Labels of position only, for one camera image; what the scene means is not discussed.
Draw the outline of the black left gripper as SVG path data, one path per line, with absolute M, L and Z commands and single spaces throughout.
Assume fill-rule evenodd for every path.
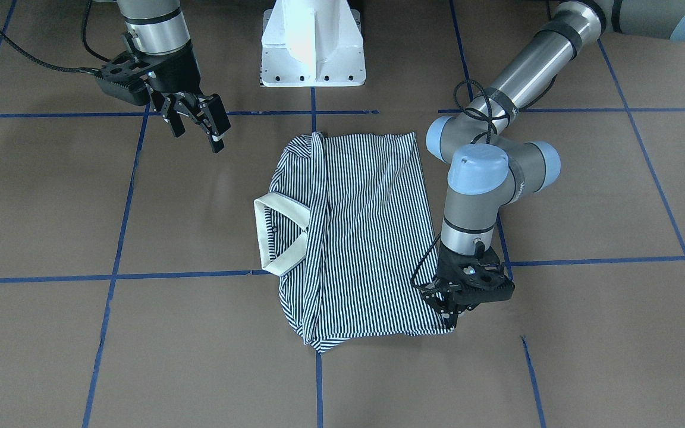
M 516 285 L 491 247 L 478 247 L 472 256 L 440 247 L 436 274 L 432 282 L 420 286 L 420 296 L 439 315 L 445 315 L 445 327 L 453 330 L 465 311 L 483 303 L 507 301 L 514 290 Z

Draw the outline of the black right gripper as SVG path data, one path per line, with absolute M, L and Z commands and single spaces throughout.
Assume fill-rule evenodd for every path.
M 202 117 L 201 125 L 209 136 L 213 153 L 225 148 L 222 139 L 231 129 L 230 119 L 220 95 L 205 96 L 200 89 L 201 75 L 192 46 L 183 46 L 165 55 L 140 54 L 140 75 L 147 79 L 140 89 L 140 103 L 152 102 L 154 110 L 161 107 L 161 116 L 169 125 L 174 138 L 186 132 L 181 116 Z M 177 99 L 187 105 L 187 112 L 177 108 Z

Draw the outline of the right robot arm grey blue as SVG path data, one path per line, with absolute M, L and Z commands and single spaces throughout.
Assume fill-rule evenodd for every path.
M 125 22 L 125 51 L 106 63 L 102 73 L 121 85 L 120 97 L 135 105 L 150 104 L 174 137 L 185 132 L 188 117 L 220 152 L 231 124 L 218 94 L 205 95 L 187 22 L 179 1 L 119 1 Z

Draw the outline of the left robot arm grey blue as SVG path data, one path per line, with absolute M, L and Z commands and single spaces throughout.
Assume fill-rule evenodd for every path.
M 606 32 L 685 42 L 685 1 L 563 1 L 492 84 L 430 125 L 427 149 L 450 168 L 436 274 L 418 289 L 446 328 L 479 304 L 511 298 L 514 284 L 492 249 L 498 209 L 560 175 L 554 146 L 514 143 L 502 132 Z

